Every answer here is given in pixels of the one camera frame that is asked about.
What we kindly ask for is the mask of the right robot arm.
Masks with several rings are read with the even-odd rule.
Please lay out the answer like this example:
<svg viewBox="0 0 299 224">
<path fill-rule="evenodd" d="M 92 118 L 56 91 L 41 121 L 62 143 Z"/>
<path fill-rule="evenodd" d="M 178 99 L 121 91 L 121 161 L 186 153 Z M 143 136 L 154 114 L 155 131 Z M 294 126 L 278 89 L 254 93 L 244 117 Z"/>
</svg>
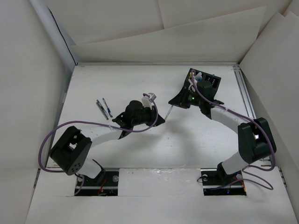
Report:
<svg viewBox="0 0 299 224">
<path fill-rule="evenodd" d="M 277 147 L 266 119 L 252 119 L 226 108 L 223 102 L 214 99 L 215 92 L 208 81 L 195 84 L 188 81 L 168 103 L 183 109 L 197 106 L 206 117 L 237 134 L 238 151 L 217 166 L 217 181 L 226 184 L 241 169 L 251 167 L 257 160 L 274 156 Z"/>
</svg>

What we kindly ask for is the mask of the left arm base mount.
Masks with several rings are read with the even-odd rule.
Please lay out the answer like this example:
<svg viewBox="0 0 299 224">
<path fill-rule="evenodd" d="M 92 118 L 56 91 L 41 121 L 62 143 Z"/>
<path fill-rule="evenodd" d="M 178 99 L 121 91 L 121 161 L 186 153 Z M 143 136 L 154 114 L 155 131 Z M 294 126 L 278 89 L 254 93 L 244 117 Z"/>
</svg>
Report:
<svg viewBox="0 0 299 224">
<path fill-rule="evenodd" d="M 87 160 L 79 174 L 75 196 L 117 196 L 119 183 L 118 168 L 103 168 L 96 160 Z"/>
</svg>

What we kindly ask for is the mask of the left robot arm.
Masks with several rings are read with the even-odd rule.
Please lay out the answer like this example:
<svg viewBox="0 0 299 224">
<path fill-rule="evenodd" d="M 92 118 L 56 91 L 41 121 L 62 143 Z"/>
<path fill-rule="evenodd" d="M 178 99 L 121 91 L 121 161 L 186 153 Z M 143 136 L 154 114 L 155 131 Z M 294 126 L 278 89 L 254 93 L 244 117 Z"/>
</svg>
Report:
<svg viewBox="0 0 299 224">
<path fill-rule="evenodd" d="M 125 111 L 112 121 L 117 124 L 116 127 L 96 126 L 83 130 L 75 126 L 68 127 L 50 150 L 50 158 L 67 175 L 83 175 L 92 184 L 99 185 L 104 181 L 104 169 L 96 160 L 87 158 L 90 148 L 120 140 L 128 136 L 135 126 L 145 124 L 155 127 L 165 123 L 150 102 L 144 106 L 137 100 L 130 101 Z"/>
</svg>

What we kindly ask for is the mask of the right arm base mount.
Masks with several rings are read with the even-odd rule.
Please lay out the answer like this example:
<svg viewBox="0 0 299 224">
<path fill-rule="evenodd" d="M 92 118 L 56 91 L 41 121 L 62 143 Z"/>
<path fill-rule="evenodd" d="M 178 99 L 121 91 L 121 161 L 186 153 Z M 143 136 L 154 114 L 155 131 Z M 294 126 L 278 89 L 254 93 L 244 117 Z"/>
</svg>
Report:
<svg viewBox="0 0 299 224">
<path fill-rule="evenodd" d="M 232 175 L 219 176 L 216 168 L 200 170 L 198 182 L 202 183 L 204 196 L 246 196 L 246 189 L 242 180 L 242 172 Z"/>
</svg>

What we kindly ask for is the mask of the green refill clear pen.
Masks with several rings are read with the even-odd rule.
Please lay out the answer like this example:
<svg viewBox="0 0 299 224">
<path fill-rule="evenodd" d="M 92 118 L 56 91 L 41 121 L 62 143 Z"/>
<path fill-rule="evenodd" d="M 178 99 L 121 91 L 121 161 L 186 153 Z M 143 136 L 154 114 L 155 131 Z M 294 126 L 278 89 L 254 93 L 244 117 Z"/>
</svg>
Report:
<svg viewBox="0 0 299 224">
<path fill-rule="evenodd" d="M 166 114 L 166 116 L 164 118 L 165 121 L 167 120 L 167 118 L 168 118 L 170 112 L 172 111 L 172 109 L 173 109 L 173 105 L 170 106 L 170 108 L 169 108 L 169 110 L 168 110 L 168 112 L 167 112 L 167 114 Z"/>
</svg>

